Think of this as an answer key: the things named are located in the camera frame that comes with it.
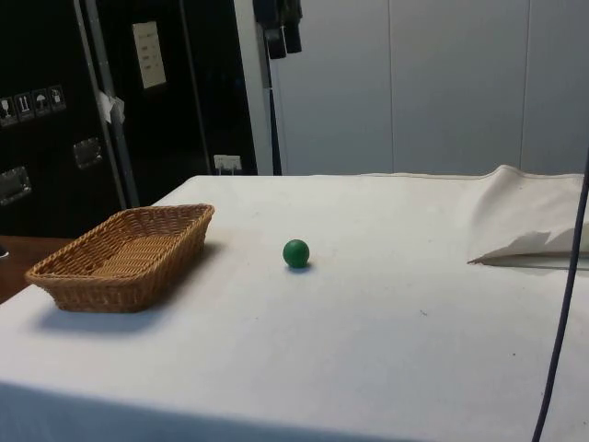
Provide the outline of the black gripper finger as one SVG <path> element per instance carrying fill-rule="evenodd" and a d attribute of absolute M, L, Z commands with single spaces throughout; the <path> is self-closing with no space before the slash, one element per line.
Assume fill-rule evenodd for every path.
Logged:
<path fill-rule="evenodd" d="M 283 37 L 283 1 L 254 0 L 254 15 L 263 31 L 268 55 L 271 60 L 286 57 Z"/>
<path fill-rule="evenodd" d="M 286 51 L 299 53 L 302 51 L 299 24 L 302 19 L 302 5 L 300 0 L 284 0 L 282 21 Z"/>

